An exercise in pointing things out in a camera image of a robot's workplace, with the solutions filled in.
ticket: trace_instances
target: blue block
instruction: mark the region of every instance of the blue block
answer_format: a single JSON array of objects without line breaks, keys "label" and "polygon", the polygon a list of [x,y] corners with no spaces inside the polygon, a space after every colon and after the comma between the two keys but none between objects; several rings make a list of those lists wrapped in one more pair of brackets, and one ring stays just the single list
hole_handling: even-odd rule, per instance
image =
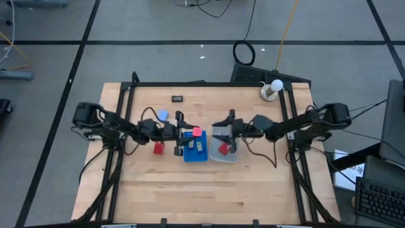
[{"label": "blue block", "polygon": [[169,112],[166,110],[159,110],[158,117],[161,121],[166,121],[167,118],[169,117]]},{"label": "blue block", "polygon": [[[192,137],[192,132],[184,132],[184,137]],[[196,143],[202,144],[202,151],[198,152]],[[184,162],[206,162],[208,161],[207,133],[202,131],[202,135],[194,140],[194,147],[190,149],[184,146]]]}]

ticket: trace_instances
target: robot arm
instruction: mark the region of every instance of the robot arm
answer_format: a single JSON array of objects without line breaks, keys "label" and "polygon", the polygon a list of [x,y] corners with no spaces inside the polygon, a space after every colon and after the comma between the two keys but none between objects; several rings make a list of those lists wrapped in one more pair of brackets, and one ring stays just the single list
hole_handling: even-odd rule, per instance
[{"label": "robot arm", "polygon": [[84,133],[86,138],[90,135],[101,136],[103,146],[107,146],[108,149],[117,149],[124,134],[140,145],[145,145],[149,141],[176,141],[175,155],[182,156],[181,146],[194,139],[183,137],[182,129],[193,129],[196,126],[184,122],[184,114],[181,111],[176,111],[176,120],[177,126],[164,121],[162,128],[151,118],[141,120],[135,125],[114,112],[106,111],[99,104],[79,103],[72,122],[79,129],[89,130]]},{"label": "robot arm", "polygon": [[289,139],[294,139],[298,148],[308,148],[313,139],[320,138],[326,140],[331,136],[329,130],[345,129],[351,124],[349,109],[341,103],[326,104],[321,108],[307,110],[304,114],[291,118],[284,122],[273,122],[263,115],[256,115],[249,123],[244,123],[243,119],[235,119],[235,110],[230,110],[229,116],[222,122],[213,126],[232,126],[229,136],[213,136],[228,143],[231,146],[231,153],[236,149],[235,138],[263,137],[270,142],[275,142],[288,135]]}]

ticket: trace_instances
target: wooden table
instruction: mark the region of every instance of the wooden table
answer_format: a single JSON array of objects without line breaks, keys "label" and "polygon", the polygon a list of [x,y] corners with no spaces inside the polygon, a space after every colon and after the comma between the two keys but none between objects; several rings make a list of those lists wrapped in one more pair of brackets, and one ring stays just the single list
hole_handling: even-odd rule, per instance
[{"label": "wooden table", "polygon": [[[104,85],[100,103],[106,110],[116,110],[119,88],[119,83]],[[311,93],[307,84],[293,84],[293,88],[297,111],[301,114],[312,104]],[[182,95],[184,102],[172,103],[172,95]],[[287,93],[285,97],[290,111]],[[211,124],[223,120],[231,108],[245,122],[256,114],[282,121],[278,98],[273,102],[263,101],[258,87],[136,87],[130,121],[136,123],[148,106],[168,110],[172,123],[175,123],[175,111],[180,110],[187,123],[201,126],[208,136]],[[148,117],[153,117],[151,111],[145,114]],[[250,154],[244,144],[238,148],[236,163],[184,163],[182,157],[173,155],[175,143],[165,144],[163,156],[154,155],[154,143],[149,143],[124,157],[115,223],[156,224],[167,218],[171,224],[252,224],[253,219],[258,219],[260,224],[299,224],[291,167],[285,161],[285,138],[276,143],[276,169],[268,160]],[[127,151],[135,145],[129,139]],[[314,142],[313,146],[323,150],[320,142]],[[256,139],[251,148],[274,157],[272,143],[264,138]],[[86,161],[100,149],[101,142],[91,142]],[[106,157],[107,153],[103,154],[84,172],[73,219],[81,216],[99,193]],[[307,152],[307,160],[315,195],[340,220],[325,155],[311,150]],[[311,220],[303,190],[302,195],[306,218]],[[110,195],[106,199],[103,218],[107,217]]]}]

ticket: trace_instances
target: red cube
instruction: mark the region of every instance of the red cube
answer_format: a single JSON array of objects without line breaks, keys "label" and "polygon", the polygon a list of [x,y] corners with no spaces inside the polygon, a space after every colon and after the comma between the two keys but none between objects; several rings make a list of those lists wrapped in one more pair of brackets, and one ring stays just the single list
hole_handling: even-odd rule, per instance
[{"label": "red cube", "polygon": [[200,127],[194,127],[194,128],[192,129],[192,135],[193,135],[194,137],[200,137],[200,136],[202,136],[202,134],[203,134],[203,130],[201,130]]},{"label": "red cube", "polygon": [[227,143],[223,142],[222,145],[218,148],[218,151],[223,155],[227,155],[229,152],[229,146]]},{"label": "red cube", "polygon": [[165,150],[165,144],[161,142],[154,143],[153,153],[155,155],[162,155]]}]

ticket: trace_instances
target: computer keyboard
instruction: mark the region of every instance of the computer keyboard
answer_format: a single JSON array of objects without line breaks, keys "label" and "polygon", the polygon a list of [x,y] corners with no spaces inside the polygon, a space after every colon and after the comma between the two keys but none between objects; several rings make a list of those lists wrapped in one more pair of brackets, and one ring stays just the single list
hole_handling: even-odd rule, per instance
[{"label": "computer keyboard", "polygon": [[266,82],[271,83],[275,79],[280,79],[283,82],[304,82],[311,87],[311,81],[299,77],[293,77],[276,71],[263,70],[256,67],[246,66],[235,63],[232,72],[231,82]]},{"label": "computer keyboard", "polygon": [[399,227],[405,226],[405,190],[377,181],[356,179],[355,212]]}]

